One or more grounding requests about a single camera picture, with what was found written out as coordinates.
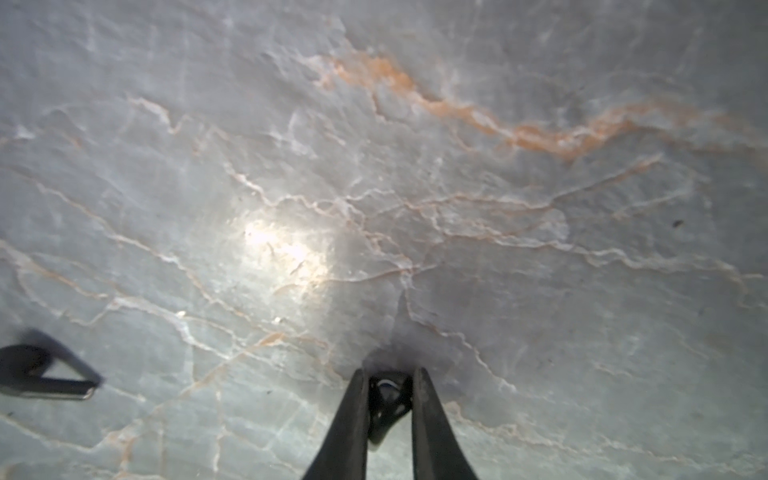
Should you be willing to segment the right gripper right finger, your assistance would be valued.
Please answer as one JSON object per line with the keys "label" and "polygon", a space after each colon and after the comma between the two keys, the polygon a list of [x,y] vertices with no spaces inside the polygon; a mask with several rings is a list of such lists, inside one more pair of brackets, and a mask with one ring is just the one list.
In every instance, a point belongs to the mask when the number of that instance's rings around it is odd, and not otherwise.
{"label": "right gripper right finger", "polygon": [[413,375],[411,425],[415,480],[478,480],[423,367]]}

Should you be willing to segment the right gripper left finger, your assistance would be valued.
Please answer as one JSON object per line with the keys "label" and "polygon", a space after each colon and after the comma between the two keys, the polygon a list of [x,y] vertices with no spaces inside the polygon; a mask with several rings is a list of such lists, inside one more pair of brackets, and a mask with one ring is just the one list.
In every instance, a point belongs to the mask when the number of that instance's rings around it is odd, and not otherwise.
{"label": "right gripper left finger", "polygon": [[364,480],[367,471],[369,379],[354,372],[305,480]]}

